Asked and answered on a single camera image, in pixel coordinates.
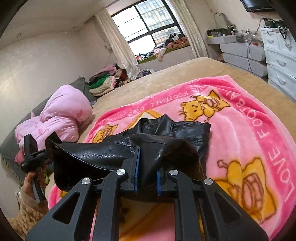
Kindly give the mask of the left forearm beige sleeve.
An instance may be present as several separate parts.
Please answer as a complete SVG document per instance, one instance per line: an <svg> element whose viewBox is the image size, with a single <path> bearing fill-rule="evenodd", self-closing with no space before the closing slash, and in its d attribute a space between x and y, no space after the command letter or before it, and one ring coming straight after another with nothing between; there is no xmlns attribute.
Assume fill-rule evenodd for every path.
<svg viewBox="0 0 296 241"><path fill-rule="evenodd" d="M21 188L18 197L20 211L15 218L8 217L7 220L22 240L25 240L28 232L48 213L48 201L45 199L40 203L25 193Z"/></svg>

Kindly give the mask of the left hand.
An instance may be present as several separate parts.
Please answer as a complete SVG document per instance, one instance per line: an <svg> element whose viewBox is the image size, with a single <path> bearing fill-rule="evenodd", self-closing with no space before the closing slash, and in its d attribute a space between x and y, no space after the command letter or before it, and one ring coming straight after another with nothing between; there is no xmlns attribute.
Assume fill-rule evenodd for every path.
<svg viewBox="0 0 296 241"><path fill-rule="evenodd" d="M28 172L26 177L25 177L25 180L24 180L24 183L23 183L23 191L31 198L35 198L34 197L34 192L33 192L33 188L32 188L32 180L34 179L34 177L36 176L36 172L33 171L33 172Z"/></svg>

